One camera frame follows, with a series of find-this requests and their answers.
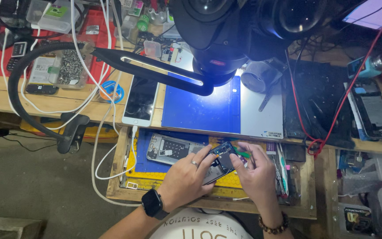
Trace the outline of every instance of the blue repair mat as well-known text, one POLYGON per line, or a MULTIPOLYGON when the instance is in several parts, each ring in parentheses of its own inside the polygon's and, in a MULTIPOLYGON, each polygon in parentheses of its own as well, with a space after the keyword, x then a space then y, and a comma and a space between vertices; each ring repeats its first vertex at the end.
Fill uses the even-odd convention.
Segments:
POLYGON ((151 137, 154 133, 159 133, 173 138, 188 140, 198 144, 208 145, 209 135, 197 134, 197 133, 184 133, 174 132, 166 130, 156 130, 149 128, 140 128, 137 141, 137 165, 135 166, 136 172, 155 172, 155 173, 167 173, 170 169, 170 164, 156 162, 147 159, 148 145, 150 145, 151 137))
MULTIPOLYGON (((168 73, 179 79, 189 78, 168 73)), ((169 85, 163 106, 163 127, 241 133, 240 77, 200 96, 169 85)))

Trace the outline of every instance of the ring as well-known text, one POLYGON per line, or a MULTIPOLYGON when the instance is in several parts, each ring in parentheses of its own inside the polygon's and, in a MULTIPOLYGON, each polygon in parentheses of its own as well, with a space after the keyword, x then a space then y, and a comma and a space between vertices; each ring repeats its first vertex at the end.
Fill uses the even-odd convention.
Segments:
POLYGON ((194 164, 198 168, 198 163, 191 161, 192 164, 194 164))

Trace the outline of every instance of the smartwatch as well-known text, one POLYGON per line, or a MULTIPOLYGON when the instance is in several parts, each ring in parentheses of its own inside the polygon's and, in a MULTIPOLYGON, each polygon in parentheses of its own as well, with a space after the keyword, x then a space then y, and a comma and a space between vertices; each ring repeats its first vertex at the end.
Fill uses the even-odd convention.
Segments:
POLYGON ((142 207, 145 214, 149 217, 154 217, 157 220, 162 220, 169 213, 163 211, 163 202, 160 199, 161 195, 155 189, 150 189, 141 198, 142 207))

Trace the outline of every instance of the solder wire spool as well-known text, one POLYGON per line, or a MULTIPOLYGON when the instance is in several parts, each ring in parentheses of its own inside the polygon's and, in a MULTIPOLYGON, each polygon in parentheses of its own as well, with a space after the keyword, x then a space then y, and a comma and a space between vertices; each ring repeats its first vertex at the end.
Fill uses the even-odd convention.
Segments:
MULTIPOLYGON (((101 84, 101 88, 103 88, 103 90, 107 93, 107 95, 109 95, 110 97, 113 97, 113 91, 114 91, 115 85, 116 85, 116 82, 114 80, 109 80, 109 81, 106 81, 103 84, 101 84)), ((104 95, 101 91, 99 93, 100 93, 101 98, 103 98, 104 100, 106 100, 107 102, 110 103, 110 99, 108 99, 108 97, 106 95, 104 95)), ((116 96, 114 99, 114 103, 119 103, 123 99, 124 95, 125 95, 125 91, 118 84, 117 89, 116 89, 116 96)))

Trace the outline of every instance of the watch face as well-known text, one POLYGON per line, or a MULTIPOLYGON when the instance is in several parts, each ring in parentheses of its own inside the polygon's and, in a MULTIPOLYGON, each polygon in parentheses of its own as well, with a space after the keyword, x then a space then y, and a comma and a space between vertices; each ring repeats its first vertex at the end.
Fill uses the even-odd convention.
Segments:
POLYGON ((158 197, 157 191, 154 189, 145 193, 141 198, 141 202, 145 213, 150 217, 154 217, 160 210, 162 210, 162 202, 158 197))

